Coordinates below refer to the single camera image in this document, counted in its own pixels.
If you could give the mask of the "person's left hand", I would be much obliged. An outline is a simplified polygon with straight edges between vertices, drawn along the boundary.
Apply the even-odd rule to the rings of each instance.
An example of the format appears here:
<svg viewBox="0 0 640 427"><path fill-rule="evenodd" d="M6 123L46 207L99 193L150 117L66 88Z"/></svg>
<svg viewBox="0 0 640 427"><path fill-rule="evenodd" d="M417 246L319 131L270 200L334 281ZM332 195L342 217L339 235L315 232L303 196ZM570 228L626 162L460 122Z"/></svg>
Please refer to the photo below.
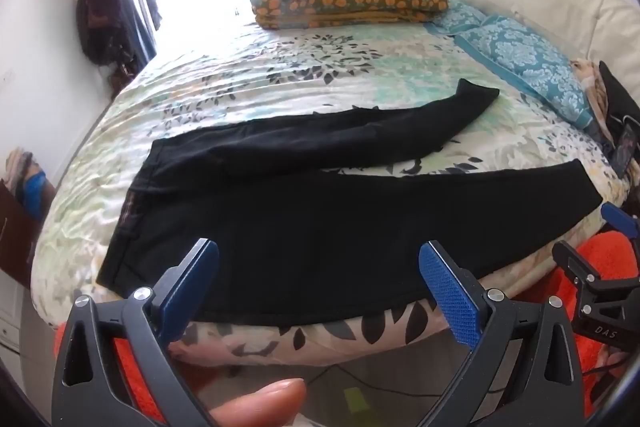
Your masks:
<svg viewBox="0 0 640 427"><path fill-rule="evenodd" d="M209 411L221 427L280 427L291 425L306 399L301 378L276 381L249 395Z"/></svg>

